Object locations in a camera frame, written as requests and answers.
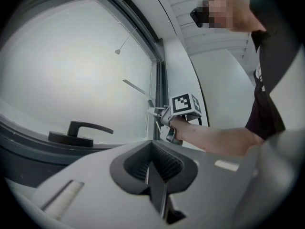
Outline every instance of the hand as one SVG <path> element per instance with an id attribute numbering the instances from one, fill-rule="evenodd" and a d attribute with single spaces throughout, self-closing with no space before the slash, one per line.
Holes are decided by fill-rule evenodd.
<path id="1" fill-rule="evenodd" d="M 183 140 L 183 132 L 185 128 L 190 125 L 185 119 L 182 117 L 175 117 L 171 122 L 170 126 L 176 129 L 176 139 Z"/>

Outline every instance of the ceiling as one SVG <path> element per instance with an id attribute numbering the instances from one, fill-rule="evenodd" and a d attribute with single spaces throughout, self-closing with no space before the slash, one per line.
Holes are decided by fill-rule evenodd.
<path id="1" fill-rule="evenodd" d="M 185 47 L 189 56 L 227 49 L 241 64 L 254 84 L 253 71 L 259 64 L 259 56 L 249 33 L 213 31 L 198 28 L 190 17 L 190 12 L 202 0 L 167 0 L 181 28 Z"/>

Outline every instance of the black shirt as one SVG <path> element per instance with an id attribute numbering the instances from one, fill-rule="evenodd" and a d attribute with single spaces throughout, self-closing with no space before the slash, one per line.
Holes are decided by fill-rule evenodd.
<path id="1" fill-rule="evenodd" d="M 301 42 L 273 0 L 250 0 L 250 10 L 266 31 L 251 35 L 256 51 L 260 50 L 260 68 L 254 72 L 254 104 L 245 127 L 266 140 L 285 129 L 269 94 L 291 65 Z"/>

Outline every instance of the window pane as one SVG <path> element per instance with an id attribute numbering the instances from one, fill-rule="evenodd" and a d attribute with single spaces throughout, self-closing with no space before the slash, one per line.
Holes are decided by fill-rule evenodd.
<path id="1" fill-rule="evenodd" d="M 79 135 L 95 143 L 145 140 L 147 99 L 123 82 L 150 92 L 153 62 L 134 33 L 96 0 L 40 14 L 0 52 L 0 113 L 45 135 L 82 121 L 114 130 L 81 128 Z"/>

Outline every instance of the man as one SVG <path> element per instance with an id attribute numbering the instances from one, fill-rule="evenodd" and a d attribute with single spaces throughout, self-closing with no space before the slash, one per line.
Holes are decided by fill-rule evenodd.
<path id="1" fill-rule="evenodd" d="M 210 28 L 252 33 L 256 51 L 260 48 L 260 65 L 254 72 L 255 100 L 245 128 L 218 130 L 192 125 L 180 117 L 171 126 L 177 139 L 207 152 L 244 156 L 251 146 L 285 129 L 269 94 L 295 58 L 300 42 L 273 0 L 203 0 L 197 9 L 197 25 L 209 23 Z"/>

